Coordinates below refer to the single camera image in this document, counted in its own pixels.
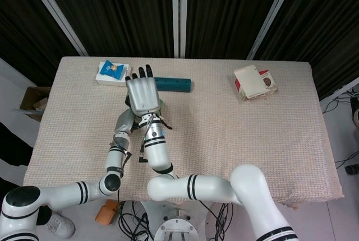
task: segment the table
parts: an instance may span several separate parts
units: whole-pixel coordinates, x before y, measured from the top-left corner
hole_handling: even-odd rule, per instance
[[[117,117],[127,109],[125,87],[98,85],[101,61],[152,66],[155,76],[191,78],[191,93],[160,92],[168,151],[179,177],[215,174],[229,178],[251,163],[266,176],[275,201],[286,205],[343,197],[323,115],[305,62],[166,58],[62,58],[40,124],[24,185],[58,186],[95,181],[104,163]],[[242,102],[233,70],[254,64],[269,69],[278,90]],[[140,132],[131,136],[120,198],[148,200],[156,175],[138,163]]]

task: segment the teal foam block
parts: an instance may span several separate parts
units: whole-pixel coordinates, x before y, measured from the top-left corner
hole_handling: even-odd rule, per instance
[[[158,91],[191,92],[189,78],[155,77]]]

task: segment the black curtain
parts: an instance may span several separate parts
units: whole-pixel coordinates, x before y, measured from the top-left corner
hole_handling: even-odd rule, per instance
[[[255,59],[307,61],[330,95],[359,77],[359,0],[285,0]]]
[[[90,56],[173,57],[172,0],[56,0]]]
[[[0,57],[51,86],[61,57],[78,55],[41,0],[0,0]]]
[[[186,58],[246,59],[274,0],[188,0]]]

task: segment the shoe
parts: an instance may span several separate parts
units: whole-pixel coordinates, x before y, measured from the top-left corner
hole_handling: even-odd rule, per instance
[[[52,212],[50,220],[47,222],[49,230],[61,238],[69,238],[75,232],[75,226],[73,222],[63,216],[60,216],[56,212]]]

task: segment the white robotic arm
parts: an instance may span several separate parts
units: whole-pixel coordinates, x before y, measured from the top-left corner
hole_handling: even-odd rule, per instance
[[[112,146],[105,164],[106,175],[97,182],[76,182],[60,187],[20,187],[9,192],[0,215],[0,241],[38,240],[35,234],[39,207],[53,210],[81,205],[106,198],[121,185],[123,167],[131,156],[127,151],[135,115],[141,117],[139,127],[144,132],[142,148],[150,167],[160,174],[148,183],[148,194],[155,201],[171,198],[232,202],[244,205],[252,222],[257,241],[298,240],[270,195],[261,170],[253,165],[235,168],[231,181],[217,176],[190,175],[178,178],[167,153],[162,129],[163,120],[156,113],[159,96],[151,68],[139,69],[133,79],[126,77],[131,109],[117,121]]]
[[[35,234],[39,207],[52,210],[82,205],[116,193],[123,167],[131,156],[127,152],[134,114],[129,109],[119,116],[105,163],[106,175],[97,182],[76,182],[59,187],[19,187],[4,198],[0,215],[0,241],[38,240]]]
[[[173,198],[232,202],[243,205],[251,219],[257,241],[298,240],[289,223],[276,207],[262,171],[254,165],[235,168],[231,181],[218,176],[190,175],[178,178],[167,153],[161,119],[156,115],[160,101],[151,68],[143,68],[140,78],[126,79],[131,108],[142,117],[143,147],[148,163],[160,176],[148,183],[148,194],[155,201]]]

